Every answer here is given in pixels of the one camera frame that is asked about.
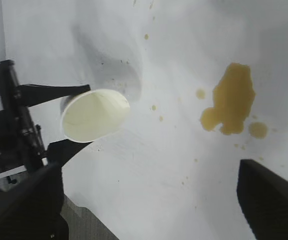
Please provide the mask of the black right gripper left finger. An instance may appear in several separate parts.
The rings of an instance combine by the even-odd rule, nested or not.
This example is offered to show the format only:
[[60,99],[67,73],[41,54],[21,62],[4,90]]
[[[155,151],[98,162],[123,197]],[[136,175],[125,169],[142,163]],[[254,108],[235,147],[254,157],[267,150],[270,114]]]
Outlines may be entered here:
[[0,194],[0,240],[67,240],[62,170],[50,164]]

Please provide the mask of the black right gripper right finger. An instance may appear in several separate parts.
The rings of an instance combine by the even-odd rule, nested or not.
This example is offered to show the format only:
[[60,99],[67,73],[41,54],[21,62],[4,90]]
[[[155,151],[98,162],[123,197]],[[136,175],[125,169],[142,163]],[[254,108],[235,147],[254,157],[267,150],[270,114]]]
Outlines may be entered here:
[[240,161],[237,198],[258,240],[288,240],[288,181],[252,159]]

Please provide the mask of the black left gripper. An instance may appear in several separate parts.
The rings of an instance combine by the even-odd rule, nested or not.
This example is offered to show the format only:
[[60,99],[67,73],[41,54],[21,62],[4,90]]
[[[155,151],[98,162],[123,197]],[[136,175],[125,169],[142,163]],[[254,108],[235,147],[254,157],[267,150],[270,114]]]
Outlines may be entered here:
[[52,142],[47,151],[29,108],[61,97],[76,96],[90,91],[90,86],[20,85],[12,60],[0,61],[0,174],[24,166],[29,173],[48,163],[63,167],[76,154],[90,145],[69,139]]

